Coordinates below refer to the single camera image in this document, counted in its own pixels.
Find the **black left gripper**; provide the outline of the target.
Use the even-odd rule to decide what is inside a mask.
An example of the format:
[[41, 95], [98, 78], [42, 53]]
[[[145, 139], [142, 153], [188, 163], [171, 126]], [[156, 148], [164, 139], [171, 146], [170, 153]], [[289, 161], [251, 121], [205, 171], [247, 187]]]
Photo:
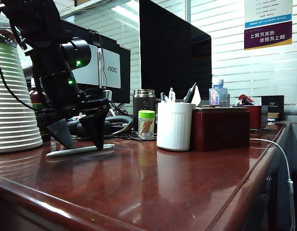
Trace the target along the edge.
[[83, 113], [79, 119], [84, 130], [93, 140], [98, 150], [103, 149], [103, 126], [108, 114], [111, 91], [106, 89], [87, 89], [80, 91], [78, 101], [62, 109], [43, 109], [37, 112], [37, 123], [46, 126], [48, 133], [67, 149], [74, 147], [66, 119]]

